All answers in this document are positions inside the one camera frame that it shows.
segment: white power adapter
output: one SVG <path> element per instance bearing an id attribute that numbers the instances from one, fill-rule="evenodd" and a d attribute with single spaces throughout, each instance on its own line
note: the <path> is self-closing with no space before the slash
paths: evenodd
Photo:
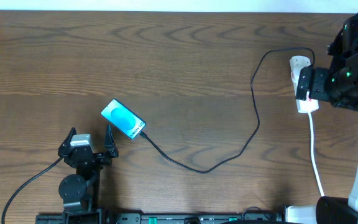
<path id="1" fill-rule="evenodd" d="M 291 79 L 293 82 L 293 88 L 296 95 L 296 89 L 298 87 L 298 80 L 302 68 L 310 65 L 310 60 L 304 56 L 294 56 L 290 60 L 291 65 Z M 309 97 L 309 92 L 306 95 L 307 100 L 296 100 L 296 106 L 299 113 L 310 113 L 318 109 L 318 101 Z"/>
<path id="2" fill-rule="evenodd" d="M 310 60 L 304 56 L 294 56 L 290 60 L 291 65 L 291 79 L 293 82 L 293 88 L 296 96 L 296 89 L 298 87 L 298 80 L 300 78 L 300 73 L 302 68 L 305 68 L 310 65 Z M 320 176 L 318 175 L 316 161 L 314 159 L 314 129 L 313 129 L 313 119 L 311 117 L 311 112 L 318 109 L 318 101 L 311 99 L 309 97 L 309 92 L 306 94 L 306 100 L 296 100 L 296 106 L 298 107 L 299 113 L 307 113 L 309 116 L 310 122 L 310 159 L 313 166 L 314 175 L 316 176 L 318 190 L 320 195 L 323 197 L 323 186 L 321 185 Z"/>

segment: wooden table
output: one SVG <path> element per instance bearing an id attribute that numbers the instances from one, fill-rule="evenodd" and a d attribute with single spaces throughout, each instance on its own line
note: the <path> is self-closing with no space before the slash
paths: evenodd
<path id="1" fill-rule="evenodd" d="M 206 169 L 239 152 L 257 120 L 250 78 L 271 49 L 305 46 L 328 67 L 326 45 L 345 14 L 0 11 L 0 218 L 12 193 L 55 161 L 71 127 L 102 151 L 113 99 L 147 122 L 170 156 Z M 245 153 L 210 174 L 166 160 L 144 139 L 114 138 L 101 205 L 150 212 L 242 212 L 316 203 L 308 117 L 298 114 L 289 59 L 269 55 L 254 90 L 261 119 Z M 326 195 L 347 197 L 356 174 L 358 113 L 320 103 L 316 160 Z M 28 185 L 7 223 L 61 212 L 59 163 Z"/>

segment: white plug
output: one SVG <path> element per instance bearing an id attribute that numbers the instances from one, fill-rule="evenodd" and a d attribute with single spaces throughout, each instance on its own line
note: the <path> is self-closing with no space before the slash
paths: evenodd
<path id="1" fill-rule="evenodd" d="M 293 82 L 293 88 L 296 95 L 296 89 L 298 87 L 298 80 L 302 68 L 310 65 L 310 60 L 304 56 L 294 56 L 290 60 L 291 65 L 291 79 Z M 299 113 L 310 113 L 318 109 L 318 101 L 309 97 L 309 92 L 306 94 L 307 100 L 296 100 L 296 106 Z"/>

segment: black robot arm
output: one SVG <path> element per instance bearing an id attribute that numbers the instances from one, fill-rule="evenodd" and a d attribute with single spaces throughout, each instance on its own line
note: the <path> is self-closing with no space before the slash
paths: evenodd
<path id="1" fill-rule="evenodd" d="M 64 223 L 115 223 L 114 216 L 98 207 L 100 170 L 118 157 L 110 125 L 106 128 L 104 146 L 106 152 L 93 153 L 90 134 L 76 134 L 72 128 L 59 147 L 58 155 L 76 169 L 76 174 L 68 175 L 59 185 Z"/>
<path id="2" fill-rule="evenodd" d="M 328 45 L 327 54 L 333 56 L 330 68 L 302 69 L 296 98 L 358 111 L 358 15 L 344 22 L 343 35 Z"/>

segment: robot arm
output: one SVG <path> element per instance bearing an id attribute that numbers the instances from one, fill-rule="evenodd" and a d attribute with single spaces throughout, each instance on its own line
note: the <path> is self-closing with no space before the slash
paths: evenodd
<path id="1" fill-rule="evenodd" d="M 114 223 L 114 216 L 98 207 L 100 170 L 111 165 L 112 158 L 118 157 L 110 125 L 106 128 L 104 147 L 106 152 L 93 153 L 91 135 L 76 134 L 75 128 L 59 147 L 58 155 L 76 169 L 76 174 L 68 175 L 60 182 L 59 195 L 63 199 L 64 211 L 60 217 L 52 219 L 57 220 L 56 223 Z M 49 221 L 50 216 L 46 220 L 37 217 L 36 223 L 53 223 Z"/>
<path id="2" fill-rule="evenodd" d="M 345 21 L 343 35 L 328 45 L 327 54 L 333 56 L 330 69 L 306 67 L 301 71 L 300 77 L 303 78 L 298 82 L 296 98 L 306 100 L 306 95 L 309 93 L 312 99 L 330 102 L 334 107 L 358 111 L 358 14 Z M 344 218 L 347 215 L 358 217 L 343 205 L 342 199 L 338 199 L 337 202 L 332 199 L 320 199 L 320 201 L 324 203 L 317 204 L 318 223 L 330 223 L 319 218 L 323 214 L 327 215 L 328 211 L 331 211 L 332 217 L 338 219 L 339 216 Z M 358 212 L 358 166 L 356 180 L 347 204 Z M 327 205 L 329 208 L 322 212 L 319 206 Z"/>

